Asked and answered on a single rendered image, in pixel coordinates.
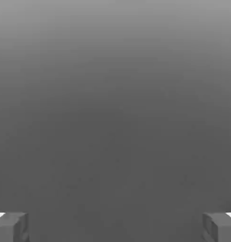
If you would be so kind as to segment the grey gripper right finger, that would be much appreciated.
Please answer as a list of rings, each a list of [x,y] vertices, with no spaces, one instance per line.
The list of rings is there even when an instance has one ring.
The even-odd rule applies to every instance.
[[[231,242],[231,212],[203,213],[203,242]]]

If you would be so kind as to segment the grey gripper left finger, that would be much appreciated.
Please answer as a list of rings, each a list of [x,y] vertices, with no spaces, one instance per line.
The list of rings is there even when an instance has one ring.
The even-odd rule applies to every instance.
[[[0,212],[0,242],[30,242],[29,213]]]

